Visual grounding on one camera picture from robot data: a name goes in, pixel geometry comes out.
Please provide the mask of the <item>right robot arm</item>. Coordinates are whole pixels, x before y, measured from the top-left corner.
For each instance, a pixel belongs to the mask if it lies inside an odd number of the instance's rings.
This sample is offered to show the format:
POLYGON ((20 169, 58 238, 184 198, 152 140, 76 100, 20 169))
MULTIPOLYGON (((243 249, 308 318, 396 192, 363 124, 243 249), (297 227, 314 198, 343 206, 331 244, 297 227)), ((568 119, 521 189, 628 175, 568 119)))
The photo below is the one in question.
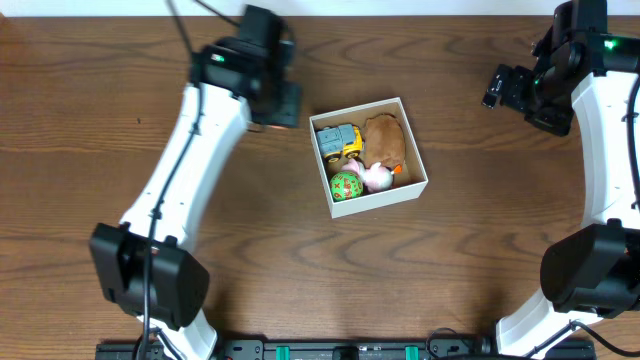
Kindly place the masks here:
POLYGON ((586 359, 574 332, 639 308, 639 42, 609 31, 605 0, 570 0, 532 55, 531 69, 498 66, 483 104, 559 137, 579 129, 583 218, 545 252, 538 290, 474 354, 586 359))

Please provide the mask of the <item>yellow grey toy truck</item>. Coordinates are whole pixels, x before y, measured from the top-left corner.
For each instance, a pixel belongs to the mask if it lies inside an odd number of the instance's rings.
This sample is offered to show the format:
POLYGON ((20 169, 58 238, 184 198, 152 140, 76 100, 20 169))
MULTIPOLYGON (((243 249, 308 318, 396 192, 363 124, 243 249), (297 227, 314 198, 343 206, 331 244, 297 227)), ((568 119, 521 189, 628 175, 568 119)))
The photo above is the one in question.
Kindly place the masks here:
POLYGON ((353 124, 325 127, 316 133, 318 150, 327 163, 334 163, 341 158, 358 157, 365 147, 360 128, 353 124))

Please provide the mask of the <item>white pink duck toy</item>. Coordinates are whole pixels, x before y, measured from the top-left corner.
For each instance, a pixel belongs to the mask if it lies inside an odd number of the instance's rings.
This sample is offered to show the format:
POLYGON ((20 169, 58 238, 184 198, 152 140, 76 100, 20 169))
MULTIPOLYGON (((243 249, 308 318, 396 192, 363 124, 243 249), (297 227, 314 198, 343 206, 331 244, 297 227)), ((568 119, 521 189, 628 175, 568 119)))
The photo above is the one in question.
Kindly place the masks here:
POLYGON ((341 167, 341 171, 350 171, 357 175, 369 193, 379 193, 390 190, 395 173, 389 168, 376 162, 369 168, 358 160, 350 159, 341 167))

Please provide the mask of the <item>white cardboard box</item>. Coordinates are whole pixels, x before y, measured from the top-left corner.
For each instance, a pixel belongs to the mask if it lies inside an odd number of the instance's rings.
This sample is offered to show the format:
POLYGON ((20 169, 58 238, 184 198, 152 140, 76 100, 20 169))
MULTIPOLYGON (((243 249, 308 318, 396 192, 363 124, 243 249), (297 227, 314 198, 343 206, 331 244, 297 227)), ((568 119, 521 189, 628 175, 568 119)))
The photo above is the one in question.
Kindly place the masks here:
POLYGON ((385 99, 364 105, 353 106, 309 118, 311 143, 320 173, 322 188, 332 218, 352 215, 412 199, 418 198, 427 186, 429 179, 412 133, 410 121, 399 97, 385 99), (402 172, 394 176, 392 188, 377 194, 361 195, 355 199, 335 202, 330 191, 331 177, 347 162, 341 159, 329 165, 320 154, 316 132, 329 126, 351 123, 363 128, 368 118, 380 114, 393 115, 399 122, 405 139, 405 161, 402 172))

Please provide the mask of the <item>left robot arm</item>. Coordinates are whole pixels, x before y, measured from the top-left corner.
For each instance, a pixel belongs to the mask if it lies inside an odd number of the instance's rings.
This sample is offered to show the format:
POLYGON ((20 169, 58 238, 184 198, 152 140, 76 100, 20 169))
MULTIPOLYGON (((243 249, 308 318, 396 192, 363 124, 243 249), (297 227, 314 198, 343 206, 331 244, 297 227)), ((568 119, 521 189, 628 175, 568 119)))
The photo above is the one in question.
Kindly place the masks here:
POLYGON ((180 113, 145 187, 117 225, 89 240, 104 297, 140 320, 139 339, 100 359, 208 359, 218 335, 203 310, 208 271, 194 257, 225 163, 248 131, 298 124, 301 88, 286 78, 296 40, 272 11, 247 6, 236 33, 188 53, 180 113))

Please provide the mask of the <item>green round die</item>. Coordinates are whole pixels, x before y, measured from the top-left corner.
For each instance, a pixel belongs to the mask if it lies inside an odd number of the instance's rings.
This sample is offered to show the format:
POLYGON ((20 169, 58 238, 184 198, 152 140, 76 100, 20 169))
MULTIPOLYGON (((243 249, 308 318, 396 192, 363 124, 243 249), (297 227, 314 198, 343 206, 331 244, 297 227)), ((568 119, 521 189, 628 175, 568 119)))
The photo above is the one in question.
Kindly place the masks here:
POLYGON ((364 192, 364 185, 359 176, 352 171, 336 173, 330 180, 329 188, 332 199, 341 202, 360 197, 364 192))

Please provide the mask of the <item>brown plush toy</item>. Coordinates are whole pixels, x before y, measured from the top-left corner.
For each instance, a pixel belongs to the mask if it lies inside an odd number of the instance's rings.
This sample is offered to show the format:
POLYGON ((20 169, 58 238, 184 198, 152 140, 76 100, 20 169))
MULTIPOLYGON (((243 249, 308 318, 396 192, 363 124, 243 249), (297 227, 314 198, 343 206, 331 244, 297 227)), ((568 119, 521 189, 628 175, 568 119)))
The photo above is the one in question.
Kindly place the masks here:
POLYGON ((402 166, 406 155, 404 133, 396 117, 388 113, 366 120, 362 132, 365 151, 363 162, 366 168, 375 163, 395 170, 402 166))

